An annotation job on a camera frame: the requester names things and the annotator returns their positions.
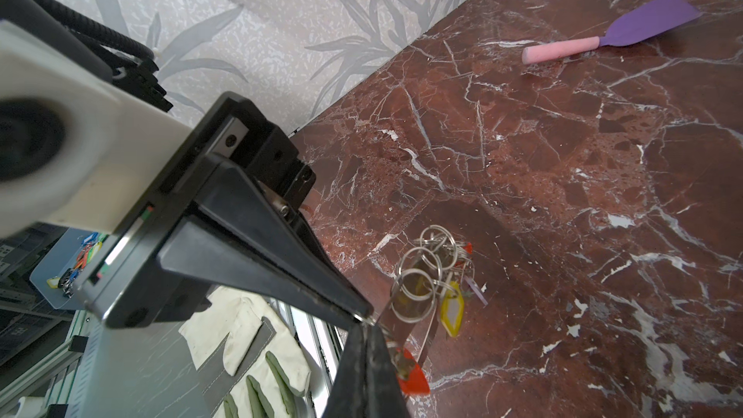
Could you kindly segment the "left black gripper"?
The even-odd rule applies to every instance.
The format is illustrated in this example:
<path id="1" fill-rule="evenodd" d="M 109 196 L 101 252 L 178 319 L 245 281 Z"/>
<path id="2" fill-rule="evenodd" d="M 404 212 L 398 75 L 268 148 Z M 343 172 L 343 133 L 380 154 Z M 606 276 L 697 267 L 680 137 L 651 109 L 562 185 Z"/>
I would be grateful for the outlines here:
<path id="1" fill-rule="evenodd" d="M 371 303 L 319 249 L 300 205 L 313 171 L 250 100 L 224 94 L 77 279 L 111 328 L 184 321 L 220 284 L 344 330 Z"/>

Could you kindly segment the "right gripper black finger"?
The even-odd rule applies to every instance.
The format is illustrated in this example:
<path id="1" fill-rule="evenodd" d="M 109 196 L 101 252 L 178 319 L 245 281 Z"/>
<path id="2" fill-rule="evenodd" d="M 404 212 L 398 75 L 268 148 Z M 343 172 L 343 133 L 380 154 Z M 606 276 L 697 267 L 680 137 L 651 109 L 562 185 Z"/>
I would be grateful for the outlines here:
<path id="1" fill-rule="evenodd" d="M 348 332 L 325 417 L 408 417 L 385 338 L 376 325 Z"/>

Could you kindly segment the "red key tag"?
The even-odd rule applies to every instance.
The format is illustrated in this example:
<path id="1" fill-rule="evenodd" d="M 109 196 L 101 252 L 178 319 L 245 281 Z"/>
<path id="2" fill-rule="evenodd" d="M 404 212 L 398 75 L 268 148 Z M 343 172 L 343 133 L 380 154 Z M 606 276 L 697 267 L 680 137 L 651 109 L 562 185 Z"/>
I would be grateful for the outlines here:
<path id="1" fill-rule="evenodd" d="M 402 394 L 406 396 L 428 396 L 431 388 L 421 366 L 416 362 L 412 353 L 402 350 L 401 369 L 398 372 L 398 383 Z"/>

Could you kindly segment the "white green work glove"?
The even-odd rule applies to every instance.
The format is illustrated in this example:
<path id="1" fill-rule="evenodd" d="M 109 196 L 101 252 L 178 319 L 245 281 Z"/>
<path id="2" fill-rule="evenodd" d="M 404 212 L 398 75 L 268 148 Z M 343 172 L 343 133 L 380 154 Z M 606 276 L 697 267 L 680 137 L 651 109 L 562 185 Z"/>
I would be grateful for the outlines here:
<path id="1" fill-rule="evenodd" d="M 213 417 L 297 417 L 311 369 L 263 297 L 220 286 L 180 328 Z"/>

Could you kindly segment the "yellow key tag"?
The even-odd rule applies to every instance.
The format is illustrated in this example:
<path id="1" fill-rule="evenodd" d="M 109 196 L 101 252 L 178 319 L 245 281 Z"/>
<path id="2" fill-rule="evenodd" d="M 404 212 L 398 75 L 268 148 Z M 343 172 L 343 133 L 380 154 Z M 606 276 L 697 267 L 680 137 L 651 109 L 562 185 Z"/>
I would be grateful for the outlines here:
<path id="1" fill-rule="evenodd" d="M 459 336 L 464 319 L 464 296 L 457 282 L 452 282 L 443 294 L 439 319 L 450 338 Z"/>

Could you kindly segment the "purple pink toy spatula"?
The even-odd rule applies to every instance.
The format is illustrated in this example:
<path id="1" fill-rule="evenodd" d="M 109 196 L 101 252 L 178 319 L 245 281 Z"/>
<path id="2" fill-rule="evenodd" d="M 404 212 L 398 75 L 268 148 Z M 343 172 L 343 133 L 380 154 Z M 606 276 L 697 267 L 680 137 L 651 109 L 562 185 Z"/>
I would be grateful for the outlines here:
<path id="1" fill-rule="evenodd" d="M 529 46 L 522 51 L 526 65 L 597 50 L 601 46 L 632 46 L 694 21 L 702 13 L 686 0 L 652 0 L 626 13 L 608 28 L 604 36 Z"/>

